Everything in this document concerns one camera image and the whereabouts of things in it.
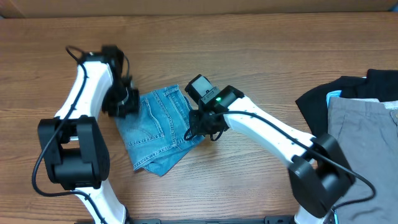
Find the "light blue jeans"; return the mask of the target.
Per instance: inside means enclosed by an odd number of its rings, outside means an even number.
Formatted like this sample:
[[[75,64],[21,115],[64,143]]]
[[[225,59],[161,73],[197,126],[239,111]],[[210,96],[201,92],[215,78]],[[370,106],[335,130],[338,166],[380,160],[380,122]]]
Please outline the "light blue jeans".
[[[144,169],[162,177],[205,139],[184,140],[191,110],[179,86],[172,85],[140,96],[138,114],[115,119],[135,171]]]

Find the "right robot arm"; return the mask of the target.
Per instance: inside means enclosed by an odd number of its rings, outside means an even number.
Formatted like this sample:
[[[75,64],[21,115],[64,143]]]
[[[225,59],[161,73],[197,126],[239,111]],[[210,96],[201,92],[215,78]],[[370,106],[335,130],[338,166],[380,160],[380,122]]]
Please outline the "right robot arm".
[[[220,90],[203,75],[191,80],[185,91],[198,105],[189,114],[185,140],[209,136],[216,141],[228,129],[247,136],[286,166],[292,193],[300,205],[291,223],[336,223],[335,204],[355,178],[333,136],[315,137],[292,128],[235,87]]]

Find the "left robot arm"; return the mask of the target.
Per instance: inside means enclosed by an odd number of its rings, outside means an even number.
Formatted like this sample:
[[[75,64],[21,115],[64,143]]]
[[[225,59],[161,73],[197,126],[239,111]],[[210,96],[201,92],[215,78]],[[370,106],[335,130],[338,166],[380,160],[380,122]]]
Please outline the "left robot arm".
[[[73,55],[76,47],[65,49],[77,64],[77,75],[63,106],[38,124],[41,153],[32,187],[44,197],[77,196],[93,223],[131,223],[109,182],[109,151],[98,126],[100,113],[126,118],[139,112],[139,90],[123,74],[129,60],[115,45],[99,52],[81,50],[80,57]]]

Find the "bright blue garment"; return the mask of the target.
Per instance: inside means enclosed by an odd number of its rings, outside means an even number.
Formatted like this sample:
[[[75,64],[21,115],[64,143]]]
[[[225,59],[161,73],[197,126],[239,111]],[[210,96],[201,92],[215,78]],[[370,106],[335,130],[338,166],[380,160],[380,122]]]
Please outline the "bright blue garment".
[[[326,106],[329,107],[329,102],[331,98],[339,98],[341,95],[341,90],[331,91],[326,94]]]

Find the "cardboard backboard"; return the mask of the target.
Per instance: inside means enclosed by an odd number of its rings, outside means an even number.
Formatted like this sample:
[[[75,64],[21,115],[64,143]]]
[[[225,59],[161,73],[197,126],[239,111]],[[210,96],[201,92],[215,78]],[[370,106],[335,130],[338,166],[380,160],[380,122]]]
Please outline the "cardboard backboard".
[[[1,0],[6,18],[388,11],[396,0]]]

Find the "grey garment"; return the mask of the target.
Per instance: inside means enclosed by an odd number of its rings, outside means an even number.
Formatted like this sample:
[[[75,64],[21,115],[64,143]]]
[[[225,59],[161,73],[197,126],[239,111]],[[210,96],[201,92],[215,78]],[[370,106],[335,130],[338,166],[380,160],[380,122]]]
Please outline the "grey garment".
[[[352,170],[377,191],[370,201],[339,208],[339,222],[397,223],[397,103],[333,97],[328,134],[337,139]]]

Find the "black garment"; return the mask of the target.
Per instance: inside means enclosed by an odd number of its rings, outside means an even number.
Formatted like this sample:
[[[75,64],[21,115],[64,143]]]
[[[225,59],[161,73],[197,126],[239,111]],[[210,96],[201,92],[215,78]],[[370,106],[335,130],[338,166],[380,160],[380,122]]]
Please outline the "black garment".
[[[327,132],[326,94],[335,90],[342,91],[340,95],[342,98],[396,101],[397,71],[369,69],[364,78],[342,76],[304,93],[295,102],[314,136]]]

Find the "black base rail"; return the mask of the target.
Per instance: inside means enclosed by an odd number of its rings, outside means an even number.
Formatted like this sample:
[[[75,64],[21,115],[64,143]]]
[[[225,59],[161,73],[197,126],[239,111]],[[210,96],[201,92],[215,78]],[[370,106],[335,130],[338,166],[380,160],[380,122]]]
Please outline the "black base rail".
[[[264,218],[231,218],[231,219],[202,219],[202,220],[161,220],[132,219],[128,218],[128,224],[295,224],[291,215],[266,216]]]

